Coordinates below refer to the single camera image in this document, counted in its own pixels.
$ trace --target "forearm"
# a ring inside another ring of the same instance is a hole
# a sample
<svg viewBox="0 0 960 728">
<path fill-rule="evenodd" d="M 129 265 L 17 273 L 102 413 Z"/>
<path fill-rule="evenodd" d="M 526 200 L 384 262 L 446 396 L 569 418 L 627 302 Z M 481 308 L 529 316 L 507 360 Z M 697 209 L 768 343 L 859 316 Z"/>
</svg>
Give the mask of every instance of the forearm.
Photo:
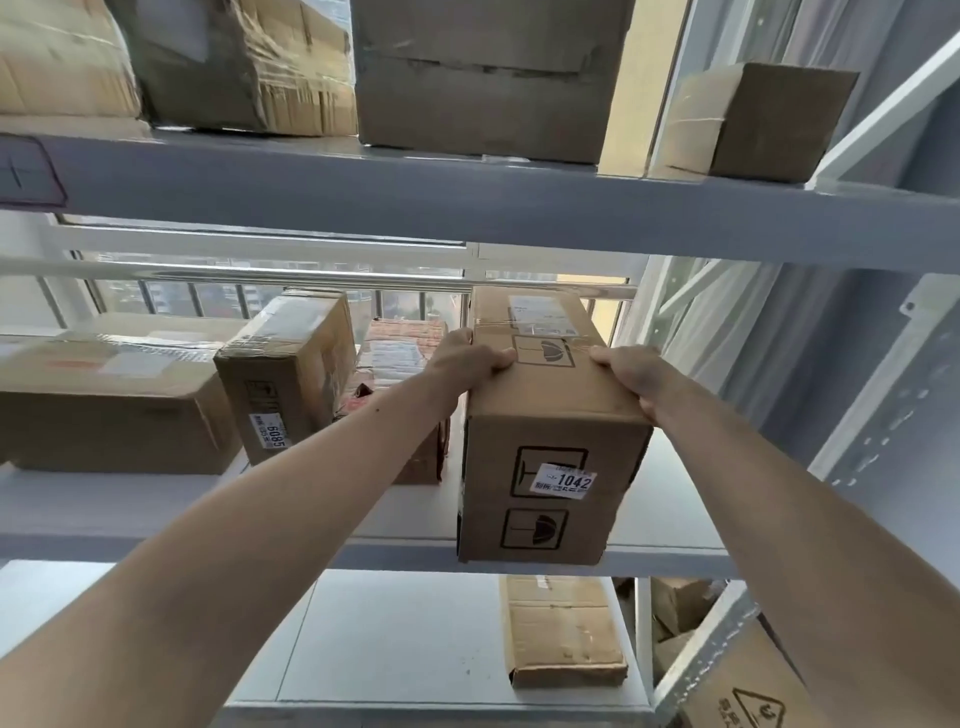
<svg viewBox="0 0 960 728">
<path fill-rule="evenodd" d="M 812 691 L 838 724 L 960 715 L 960 596 L 913 551 L 696 385 L 658 417 Z"/>
<path fill-rule="evenodd" d="M 445 414 L 456 395 L 441 379 L 424 373 L 374 395 L 142 544 L 0 662 L 7 715 L 22 708 L 13 715 L 34 726 L 206 725 Z"/>
</svg>

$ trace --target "white metal shelf frame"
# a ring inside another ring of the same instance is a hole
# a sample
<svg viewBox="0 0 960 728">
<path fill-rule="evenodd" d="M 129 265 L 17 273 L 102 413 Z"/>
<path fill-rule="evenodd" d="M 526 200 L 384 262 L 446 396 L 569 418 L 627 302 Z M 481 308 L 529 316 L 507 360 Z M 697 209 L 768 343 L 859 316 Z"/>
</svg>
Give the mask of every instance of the white metal shelf frame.
<svg viewBox="0 0 960 728">
<path fill-rule="evenodd" d="M 109 568 L 14 561 L 0 569 L 0 656 Z M 626 647 L 610 579 L 604 588 Z M 214 725 L 360 726 L 381 719 L 636 725 L 651 713 L 647 674 L 629 650 L 622 686 L 515 691 L 502 644 L 496 574 L 328 570 L 265 642 Z"/>
<path fill-rule="evenodd" d="M 888 417 L 879 423 L 877 432 L 868 432 L 878 413 L 892 411 L 895 417 L 903 418 L 904 415 L 899 414 L 901 391 L 920 393 L 910 401 L 910 414 L 923 406 L 925 400 L 936 399 L 932 391 L 936 387 L 936 376 L 931 376 L 936 374 L 936 363 L 924 369 L 924 381 L 919 386 L 903 380 L 910 365 L 925 356 L 927 349 L 938 345 L 933 334 L 958 301 L 960 277 L 930 274 L 921 278 L 900 306 L 900 313 L 908 318 L 906 325 L 813 459 L 809 467 L 813 475 L 821 479 L 830 477 L 834 487 L 855 487 L 857 472 L 877 460 L 890 439 L 896 437 L 900 425 Z M 940 366 L 955 364 L 955 361 L 939 362 Z M 743 625 L 758 611 L 744 582 L 733 581 L 727 587 L 657 685 L 654 709 L 660 724 L 665 724 L 677 712 Z"/>
</svg>

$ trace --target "shelf board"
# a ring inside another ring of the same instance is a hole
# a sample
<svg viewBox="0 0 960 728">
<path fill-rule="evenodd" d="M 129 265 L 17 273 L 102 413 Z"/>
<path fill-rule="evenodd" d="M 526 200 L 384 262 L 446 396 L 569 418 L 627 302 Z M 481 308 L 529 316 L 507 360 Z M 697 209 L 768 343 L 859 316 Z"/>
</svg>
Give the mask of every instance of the shelf board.
<svg viewBox="0 0 960 728">
<path fill-rule="evenodd" d="M 108 569 L 22 561 L 0 569 L 0 655 Z M 495 574 L 328 570 L 264 644 L 217 724 L 277 716 L 338 725 L 404 717 L 636 720 L 650 703 L 609 579 L 605 587 L 626 682 L 515 691 Z"/>
<path fill-rule="evenodd" d="M 13 208 L 960 273 L 960 205 L 900 190 L 603 177 L 583 165 L 374 149 L 353 137 L 127 132 L 120 125 L 92 138 L 76 135 L 90 129 L 10 124 L 0 120 L 0 131 L 14 134 L 0 134 L 0 152 L 16 145 L 10 155 L 31 161 L 26 171 L 39 190 L 29 204 L 5 203 Z"/>
<path fill-rule="evenodd" d="M 463 463 L 463 410 L 453 417 L 440 486 L 394 486 L 331 565 L 337 569 L 567 573 L 605 576 L 735 576 L 732 562 L 679 456 L 657 430 L 620 506 L 596 567 L 474 561 L 456 554 Z M 43 473 L 0 467 L 0 559 L 122 559 L 218 483 L 222 476 Z"/>
</svg>

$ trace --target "wall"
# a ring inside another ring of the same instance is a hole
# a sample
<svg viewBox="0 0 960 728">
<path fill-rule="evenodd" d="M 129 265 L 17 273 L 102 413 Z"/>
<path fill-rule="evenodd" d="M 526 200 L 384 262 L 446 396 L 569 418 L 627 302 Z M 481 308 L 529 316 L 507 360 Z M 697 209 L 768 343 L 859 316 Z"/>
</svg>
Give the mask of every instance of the wall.
<svg viewBox="0 0 960 728">
<path fill-rule="evenodd" d="M 0 210 L 0 255 L 40 255 L 33 222 L 30 213 Z M 0 326 L 57 327 L 34 279 L 0 277 Z"/>
</svg>

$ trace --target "cardboard box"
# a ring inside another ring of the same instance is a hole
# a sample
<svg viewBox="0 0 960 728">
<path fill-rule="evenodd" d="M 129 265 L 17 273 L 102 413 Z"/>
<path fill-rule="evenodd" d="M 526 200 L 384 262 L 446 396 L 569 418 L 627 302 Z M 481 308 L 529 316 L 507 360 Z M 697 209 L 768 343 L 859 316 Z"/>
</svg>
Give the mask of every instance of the cardboard box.
<svg viewBox="0 0 960 728">
<path fill-rule="evenodd" d="M 806 182 L 857 75 L 749 62 L 689 76 L 670 102 L 657 163 L 715 177 Z"/>
<path fill-rule="evenodd" d="M 360 139 L 600 158 L 633 0 L 353 0 Z"/>
<path fill-rule="evenodd" d="M 652 427 L 588 354 L 603 345 L 577 296 L 479 286 L 473 339 L 517 362 L 470 392 L 461 561 L 596 564 Z"/>
<path fill-rule="evenodd" d="M 617 686 L 627 661 L 603 582 L 501 576 L 507 673 L 515 688 Z"/>
<path fill-rule="evenodd" d="M 219 474 L 240 449 L 213 354 L 241 322 L 105 314 L 0 362 L 19 468 Z"/>
<path fill-rule="evenodd" d="M 215 357 L 253 465 L 331 422 L 356 355 L 347 297 L 288 290 Z"/>
<path fill-rule="evenodd" d="M 719 595 L 709 579 L 650 579 L 654 616 L 673 635 L 699 627 Z"/>
<path fill-rule="evenodd" d="M 372 321 L 337 418 L 362 407 L 373 392 L 421 372 L 445 335 L 442 321 Z M 449 430 L 449 420 L 439 423 L 410 456 L 394 485 L 439 485 Z"/>
<path fill-rule="evenodd" d="M 130 60 L 104 0 L 3 0 L 0 37 L 0 114 L 139 115 Z"/>
<path fill-rule="evenodd" d="M 50 335 L 0 333 L 0 363 L 15 353 L 22 352 L 36 344 L 41 344 L 55 336 L 57 336 L 56 333 Z M 4 444 L 0 442 L 0 465 L 6 463 L 8 459 L 7 454 L 4 452 Z"/>
<path fill-rule="evenodd" d="M 349 36 L 300 0 L 108 1 L 152 122 L 356 134 Z"/>
<path fill-rule="evenodd" d="M 654 647 L 666 672 L 689 635 Z M 682 707 L 691 728 L 828 728 L 797 673 L 752 619 Z"/>
</svg>

